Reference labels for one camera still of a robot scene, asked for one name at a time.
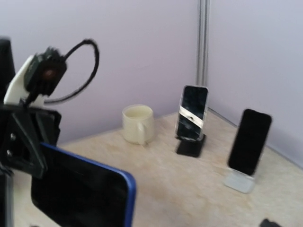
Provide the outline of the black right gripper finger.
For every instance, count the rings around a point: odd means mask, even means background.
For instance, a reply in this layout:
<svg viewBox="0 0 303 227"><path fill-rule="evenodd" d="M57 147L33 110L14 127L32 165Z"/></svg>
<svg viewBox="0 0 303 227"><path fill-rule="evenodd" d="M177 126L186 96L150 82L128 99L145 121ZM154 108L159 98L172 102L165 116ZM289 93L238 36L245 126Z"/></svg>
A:
<svg viewBox="0 0 303 227"><path fill-rule="evenodd" d="M264 219L259 225L260 227L281 227L278 223L270 221L269 219Z"/></svg>

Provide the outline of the black folding phone stand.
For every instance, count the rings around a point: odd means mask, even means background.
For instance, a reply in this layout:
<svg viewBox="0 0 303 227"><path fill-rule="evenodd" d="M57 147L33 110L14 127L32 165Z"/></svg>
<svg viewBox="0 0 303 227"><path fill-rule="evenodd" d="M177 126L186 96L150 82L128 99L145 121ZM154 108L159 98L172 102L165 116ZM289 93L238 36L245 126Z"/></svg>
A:
<svg viewBox="0 0 303 227"><path fill-rule="evenodd" d="M178 155L199 158L202 153L207 136L203 134L201 140L185 140L180 139L179 145L176 148Z"/></svg>

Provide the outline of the black phone silver case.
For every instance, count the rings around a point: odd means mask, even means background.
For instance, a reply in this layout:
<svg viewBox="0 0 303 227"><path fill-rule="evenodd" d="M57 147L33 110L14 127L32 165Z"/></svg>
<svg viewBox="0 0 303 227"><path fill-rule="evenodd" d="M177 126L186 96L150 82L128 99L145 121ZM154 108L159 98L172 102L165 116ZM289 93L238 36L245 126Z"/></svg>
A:
<svg viewBox="0 0 303 227"><path fill-rule="evenodd" d="M205 86L184 86L175 127L178 140L199 141L202 139L208 96L209 90Z"/></svg>

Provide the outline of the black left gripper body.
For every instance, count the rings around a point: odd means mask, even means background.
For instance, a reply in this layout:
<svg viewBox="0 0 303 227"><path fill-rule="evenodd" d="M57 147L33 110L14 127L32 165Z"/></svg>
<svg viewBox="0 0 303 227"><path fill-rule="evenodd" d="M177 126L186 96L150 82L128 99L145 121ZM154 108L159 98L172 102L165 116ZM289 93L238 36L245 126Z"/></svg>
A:
<svg viewBox="0 0 303 227"><path fill-rule="evenodd" d="M57 145L61 114L56 110L0 105L0 163L30 175L43 175L41 143Z"/></svg>

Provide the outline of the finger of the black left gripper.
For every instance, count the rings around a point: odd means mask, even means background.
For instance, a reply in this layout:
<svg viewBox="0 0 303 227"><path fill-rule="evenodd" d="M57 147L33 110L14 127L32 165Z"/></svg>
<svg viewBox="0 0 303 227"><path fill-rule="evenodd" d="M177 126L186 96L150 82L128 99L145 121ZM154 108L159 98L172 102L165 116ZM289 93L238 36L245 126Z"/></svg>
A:
<svg viewBox="0 0 303 227"><path fill-rule="evenodd" d="M9 119L9 165L42 178L47 164L29 113L12 113Z"/></svg>

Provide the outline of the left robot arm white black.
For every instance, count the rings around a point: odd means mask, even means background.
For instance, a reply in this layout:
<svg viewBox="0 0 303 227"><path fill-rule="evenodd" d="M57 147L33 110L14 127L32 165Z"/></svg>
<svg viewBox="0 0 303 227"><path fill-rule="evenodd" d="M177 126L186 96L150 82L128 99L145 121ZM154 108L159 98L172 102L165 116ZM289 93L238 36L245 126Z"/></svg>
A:
<svg viewBox="0 0 303 227"><path fill-rule="evenodd" d="M0 39L0 163L42 178L48 170L43 143L56 145L61 114L45 109L49 95L66 71L55 49L30 56L15 71L11 41Z"/></svg>

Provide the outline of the white folding phone stand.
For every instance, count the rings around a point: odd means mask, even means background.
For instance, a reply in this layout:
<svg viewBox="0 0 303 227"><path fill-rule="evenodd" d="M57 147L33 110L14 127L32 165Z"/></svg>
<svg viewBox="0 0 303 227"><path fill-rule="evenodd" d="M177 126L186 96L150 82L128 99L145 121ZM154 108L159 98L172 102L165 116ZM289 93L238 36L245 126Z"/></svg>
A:
<svg viewBox="0 0 303 227"><path fill-rule="evenodd" d="M241 193L250 193L255 186L255 178L234 169L230 169L223 181L224 185Z"/></svg>

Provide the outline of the blue phone underneath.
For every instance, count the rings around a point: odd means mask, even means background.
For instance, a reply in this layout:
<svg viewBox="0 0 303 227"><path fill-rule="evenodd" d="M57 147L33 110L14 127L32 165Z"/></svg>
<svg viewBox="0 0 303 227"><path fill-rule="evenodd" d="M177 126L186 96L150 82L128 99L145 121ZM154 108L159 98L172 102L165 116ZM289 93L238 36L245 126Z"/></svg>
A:
<svg viewBox="0 0 303 227"><path fill-rule="evenodd" d="M124 170L42 143L48 169L32 203L61 227L131 227L136 180Z"/></svg>

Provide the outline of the clear phone case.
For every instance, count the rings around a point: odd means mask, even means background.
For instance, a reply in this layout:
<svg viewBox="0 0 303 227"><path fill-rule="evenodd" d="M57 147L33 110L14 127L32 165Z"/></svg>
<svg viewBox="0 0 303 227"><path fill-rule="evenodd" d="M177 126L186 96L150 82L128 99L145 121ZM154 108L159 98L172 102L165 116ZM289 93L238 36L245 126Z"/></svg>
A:
<svg viewBox="0 0 303 227"><path fill-rule="evenodd" d="M269 114L245 109L228 159L228 167L253 176L272 123Z"/></svg>

